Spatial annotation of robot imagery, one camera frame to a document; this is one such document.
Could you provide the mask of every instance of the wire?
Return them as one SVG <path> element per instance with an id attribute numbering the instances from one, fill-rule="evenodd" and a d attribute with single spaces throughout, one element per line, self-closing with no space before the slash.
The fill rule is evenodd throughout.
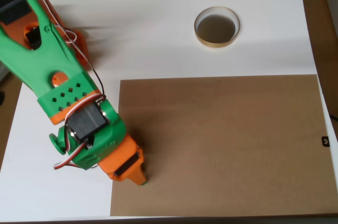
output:
<path id="1" fill-rule="evenodd" d="M 74 150 L 74 152 L 72 152 L 72 153 L 68 156 L 68 158 L 67 158 L 66 160 L 64 160 L 64 161 L 61 162 L 60 164 L 54 165 L 54 169 L 55 169 L 55 170 L 58 170 L 58 169 L 60 169 L 60 168 L 62 168 L 62 167 L 64 167 L 64 166 L 66 166 L 67 164 L 69 164 L 69 163 L 73 160 L 73 158 L 74 158 L 75 156 L 77 156 L 77 155 L 82 151 L 82 149 L 85 148 L 86 145 L 87 145 L 87 141 L 82 142 L 82 143 Z"/>
<path id="2" fill-rule="evenodd" d="M 57 20 L 56 16 L 53 14 L 52 10 L 50 9 L 49 4 L 47 3 L 46 0 L 42 0 L 43 3 L 45 4 L 45 6 L 47 7 L 49 13 L 52 15 L 53 19 L 55 20 L 55 22 L 57 23 L 57 27 L 59 27 L 61 29 L 61 31 L 66 35 L 66 37 L 68 38 L 69 41 L 65 41 L 66 43 L 71 43 L 74 48 L 83 56 L 83 58 L 87 61 L 87 63 L 90 65 L 91 69 L 93 70 L 95 76 L 97 77 L 98 81 L 100 82 L 101 85 L 101 94 L 94 94 L 91 95 L 85 99 L 83 99 L 82 101 L 78 102 L 72 109 L 70 109 L 70 111 L 66 114 L 65 119 L 64 119 L 64 140 L 65 140 L 65 146 L 66 146 L 66 150 L 67 152 L 70 150 L 70 142 L 68 139 L 68 133 L 67 133 L 67 122 L 68 122 L 68 118 L 78 109 L 80 108 L 80 106 L 88 103 L 90 100 L 93 100 L 97 97 L 103 97 L 103 99 L 106 98 L 105 96 L 105 88 L 104 85 L 99 77 L 99 75 L 97 74 L 96 70 L 94 69 L 94 67 L 92 66 L 92 64 L 90 63 L 90 61 L 88 60 L 88 58 L 85 56 L 85 54 L 81 51 L 81 49 L 75 44 L 75 41 L 77 39 L 77 35 L 71 31 L 71 30 L 66 30 L 63 26 L 61 26 L 60 22 Z M 72 33 L 74 35 L 74 40 L 71 39 L 68 36 L 68 33 Z M 85 147 L 87 146 L 87 141 L 82 142 L 70 155 L 69 157 L 63 161 L 62 163 L 56 164 L 54 166 L 54 169 L 60 169 L 64 166 L 76 166 L 78 167 L 76 164 L 71 163 L 71 161 L 73 160 L 73 158 L 75 156 L 77 156 Z"/>
<path id="3" fill-rule="evenodd" d="M 73 162 L 69 162 L 69 163 L 65 164 L 64 166 L 78 167 L 79 169 L 82 169 L 80 166 L 76 165 L 76 164 L 73 163 Z M 98 166 L 99 166 L 99 164 L 96 164 L 96 165 L 94 165 L 93 167 L 90 167 L 90 169 L 96 169 Z"/>
<path id="4" fill-rule="evenodd" d="M 65 141 L 65 149 L 66 151 L 68 152 L 70 150 L 70 142 L 69 142 L 69 139 L 68 139 L 68 133 L 67 133 L 67 128 L 68 128 L 68 125 L 67 125 L 67 122 L 68 122 L 68 118 L 82 105 L 88 103 L 89 101 L 93 100 L 93 99 L 96 99 L 96 98 L 99 98 L 99 97 L 102 97 L 103 95 L 102 94 L 94 94 L 94 95 L 91 95 L 91 96 L 88 96 L 86 97 L 85 99 L 81 100 L 80 102 L 78 102 L 74 107 L 72 107 L 66 114 L 66 116 L 64 117 L 64 141 Z"/>
<path id="5" fill-rule="evenodd" d="M 73 42 L 75 42 L 78 38 L 78 35 L 76 35 L 75 32 L 71 31 L 70 29 L 66 29 L 64 28 L 64 30 L 68 33 L 72 33 L 74 35 L 74 39 L 73 39 Z"/>
<path id="6" fill-rule="evenodd" d="M 58 27 L 62 30 L 62 32 L 66 35 L 66 37 L 69 39 L 69 41 L 73 44 L 73 46 L 75 47 L 75 49 L 78 50 L 78 52 L 83 56 L 83 58 L 87 61 L 87 63 L 90 65 L 91 69 L 93 70 L 96 78 L 98 79 L 98 81 L 100 82 L 101 85 L 101 91 L 102 94 L 105 95 L 105 88 L 104 85 L 99 77 L 99 75 L 97 74 L 96 70 L 94 69 L 94 67 L 92 66 L 92 64 L 90 63 L 90 61 L 88 60 L 88 58 L 84 55 L 84 53 L 81 51 L 81 49 L 74 43 L 74 41 L 68 36 L 66 30 L 63 28 L 63 26 L 61 26 L 61 24 L 59 23 L 59 21 L 57 20 L 57 18 L 55 17 L 55 15 L 53 14 L 52 10 L 50 9 L 48 3 L 46 0 L 42 0 L 43 3 L 46 5 L 48 12 L 52 15 L 53 19 L 55 20 L 55 22 L 57 23 Z"/>

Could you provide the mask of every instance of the white table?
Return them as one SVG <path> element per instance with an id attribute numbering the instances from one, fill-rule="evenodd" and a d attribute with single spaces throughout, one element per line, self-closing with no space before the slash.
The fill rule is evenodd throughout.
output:
<path id="1" fill-rule="evenodd" d="M 316 74 L 303 0 L 50 0 L 71 27 L 85 30 L 109 100 L 121 79 Z M 196 16 L 233 9 L 241 30 L 233 44 L 203 46 Z M 335 173 L 338 144 L 322 97 Z M 111 184 L 100 169 L 65 167 L 48 135 L 57 133 L 23 86 L 0 172 L 0 221 L 106 218 Z"/>

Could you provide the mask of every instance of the brown cardboard sheet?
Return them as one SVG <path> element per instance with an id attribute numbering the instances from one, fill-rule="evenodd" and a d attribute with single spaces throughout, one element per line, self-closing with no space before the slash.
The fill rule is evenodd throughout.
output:
<path id="1" fill-rule="evenodd" d="M 124 80 L 119 113 L 148 183 L 113 182 L 111 215 L 338 212 L 315 75 Z"/>

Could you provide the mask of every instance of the orange robot part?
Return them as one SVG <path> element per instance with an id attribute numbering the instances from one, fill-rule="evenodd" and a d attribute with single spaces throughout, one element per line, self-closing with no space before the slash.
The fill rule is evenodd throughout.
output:
<path id="1" fill-rule="evenodd" d="M 64 28 L 66 28 L 65 24 L 62 22 L 62 20 L 60 19 L 59 15 L 57 14 L 57 12 L 55 11 L 54 7 L 52 6 L 52 4 L 49 2 L 49 0 L 45 0 L 46 3 L 48 4 L 48 7 L 50 8 L 52 14 L 49 12 L 47 6 L 45 5 L 43 0 L 37 0 L 39 2 L 39 4 L 41 5 L 41 7 L 44 9 L 44 11 L 47 13 L 49 19 L 51 20 L 51 22 L 53 24 L 57 24 L 57 22 L 55 21 L 54 17 L 57 19 L 57 21 L 60 23 L 60 25 Z M 16 41 L 17 43 L 25 46 L 26 48 L 30 48 L 29 43 L 27 42 L 26 36 L 25 34 L 32 30 L 32 28 L 37 27 L 38 23 L 37 23 L 37 18 L 36 15 L 34 14 L 34 12 L 31 12 L 27 15 L 25 15 L 24 17 L 21 17 L 20 19 L 18 19 L 17 21 L 9 24 L 9 25 L 5 25 L 3 23 L 0 23 L 2 25 L 2 27 L 4 28 L 5 32 L 8 34 L 8 36 L 10 38 L 12 38 L 14 41 Z M 68 40 L 68 38 L 66 37 L 66 35 L 61 31 L 60 28 L 58 28 L 59 33 L 61 34 L 61 36 L 65 39 Z M 75 41 L 75 44 L 80 48 L 80 50 L 84 53 L 84 55 L 89 59 L 88 57 L 88 49 L 87 49 L 87 44 L 86 44 L 86 39 L 83 36 L 83 34 L 78 31 L 78 30 L 71 30 L 72 32 L 74 32 L 77 35 L 77 39 Z M 86 59 L 76 50 L 74 49 L 76 52 L 76 57 L 78 59 L 78 61 L 80 62 L 80 64 L 86 69 L 89 70 L 90 67 L 86 61 Z"/>
<path id="2" fill-rule="evenodd" d="M 138 185 L 144 185 L 147 180 L 141 169 L 143 161 L 142 149 L 129 135 L 126 135 L 122 143 L 99 162 L 99 166 L 115 181 L 123 181 L 128 178 Z"/>

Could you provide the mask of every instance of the gold rim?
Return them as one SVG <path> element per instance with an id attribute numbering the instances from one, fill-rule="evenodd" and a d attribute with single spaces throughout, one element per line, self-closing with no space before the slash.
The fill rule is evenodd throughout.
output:
<path id="1" fill-rule="evenodd" d="M 211 43 L 211 42 L 208 42 L 208 41 L 206 41 L 206 40 L 200 38 L 200 36 L 197 34 L 196 20 L 199 18 L 199 16 L 200 16 L 202 13 L 204 13 L 206 10 L 209 10 L 209 9 L 211 9 L 211 8 L 225 8 L 225 9 L 229 10 L 231 13 L 233 13 L 233 14 L 236 16 L 236 19 L 237 19 L 237 21 L 238 21 L 238 31 L 237 31 L 236 35 L 234 35 L 234 36 L 231 38 L 230 41 L 224 42 L 224 43 Z M 198 16 L 196 17 L 195 22 L 194 22 L 195 35 L 196 35 L 197 39 L 198 39 L 201 43 L 203 43 L 204 45 L 206 45 L 206 46 L 208 46 L 208 47 L 212 47 L 212 48 L 221 48 L 221 47 L 225 47 L 225 46 L 228 46 L 229 44 L 231 44 L 231 43 L 237 38 L 238 33 L 239 33 L 239 30 L 240 30 L 240 27 L 241 27 L 241 23 L 240 23 L 240 21 L 239 21 L 239 18 L 238 18 L 238 16 L 237 16 L 237 14 L 236 14 L 233 10 L 231 10 L 230 8 L 227 8 L 227 7 L 225 7 L 225 6 L 212 6 L 212 7 L 209 7 L 209 8 L 207 8 L 207 9 L 204 9 L 201 13 L 198 14 Z"/>

